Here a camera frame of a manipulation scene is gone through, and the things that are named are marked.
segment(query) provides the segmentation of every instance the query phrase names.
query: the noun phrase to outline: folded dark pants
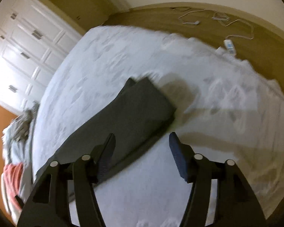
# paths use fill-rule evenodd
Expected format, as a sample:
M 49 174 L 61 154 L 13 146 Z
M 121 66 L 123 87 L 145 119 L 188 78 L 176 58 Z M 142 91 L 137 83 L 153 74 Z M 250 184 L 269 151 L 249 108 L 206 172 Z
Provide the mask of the folded dark pants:
M 139 82 L 129 79 L 109 105 L 65 140 L 38 170 L 36 181 L 52 161 L 60 164 L 74 162 L 80 156 L 89 154 L 96 145 L 103 144 L 107 136 L 113 133 L 116 148 L 111 159 L 111 171 L 127 157 L 135 157 L 135 152 L 141 153 L 140 147 L 148 139 L 162 133 L 173 121 L 174 112 L 173 105 L 148 78 Z

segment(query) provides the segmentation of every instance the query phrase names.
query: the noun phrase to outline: mattress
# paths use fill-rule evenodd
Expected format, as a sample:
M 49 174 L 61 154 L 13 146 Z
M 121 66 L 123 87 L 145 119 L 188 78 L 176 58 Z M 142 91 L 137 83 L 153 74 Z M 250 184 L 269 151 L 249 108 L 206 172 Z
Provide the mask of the mattress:
M 36 175 L 67 137 L 107 106 L 129 77 L 149 77 L 177 107 L 182 143 L 209 160 L 233 159 L 266 217 L 284 197 L 284 95 L 248 61 L 196 38 L 135 27 L 91 29 L 53 76 L 33 141 Z M 168 132 L 143 156 L 95 189 L 107 226 L 178 226 L 191 191 L 180 177 Z M 212 181 L 207 223 L 214 217 Z M 70 203 L 79 225 L 75 202 Z

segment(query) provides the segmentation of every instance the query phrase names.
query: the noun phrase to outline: wrinkled sheet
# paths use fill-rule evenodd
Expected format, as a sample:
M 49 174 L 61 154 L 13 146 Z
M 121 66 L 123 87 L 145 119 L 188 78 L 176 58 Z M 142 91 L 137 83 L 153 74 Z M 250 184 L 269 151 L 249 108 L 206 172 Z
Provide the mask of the wrinkled sheet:
M 176 34 L 122 26 L 86 33 L 42 98 L 34 175 L 72 132 L 116 97 L 129 77 L 143 76 L 178 108 L 170 131 L 209 160 L 233 159 L 268 217 L 284 197 L 284 95 L 248 61 Z M 216 184 L 213 180 L 207 223 L 214 216 Z M 107 226 L 164 227 L 179 225 L 190 190 L 166 134 L 95 192 Z M 79 225 L 75 202 L 70 212 Z

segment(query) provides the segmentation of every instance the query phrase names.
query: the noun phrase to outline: drawer handle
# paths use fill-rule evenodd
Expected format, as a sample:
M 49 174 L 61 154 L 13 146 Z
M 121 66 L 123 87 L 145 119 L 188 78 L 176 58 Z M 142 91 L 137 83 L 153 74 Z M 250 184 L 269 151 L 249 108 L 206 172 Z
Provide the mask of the drawer handle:
M 22 52 L 21 55 L 24 56 L 24 57 L 27 58 L 27 59 L 30 58 L 30 57 L 29 57 L 26 53 L 24 53 L 24 52 Z
M 38 40 L 40 40 L 41 37 L 43 37 L 43 35 L 42 35 L 40 32 L 38 32 L 37 30 L 34 30 L 34 32 L 32 33 L 32 35 L 33 35 L 36 39 L 38 39 Z
M 12 86 L 12 85 L 10 85 L 10 86 L 8 87 L 8 89 L 9 89 L 10 91 L 14 92 L 14 93 L 16 93 L 17 90 L 18 90 L 16 87 L 14 87 L 14 86 Z
M 16 13 L 12 13 L 12 14 L 11 14 L 11 18 L 12 18 L 12 19 L 16 19 L 16 17 L 17 17 L 17 14 L 16 14 Z

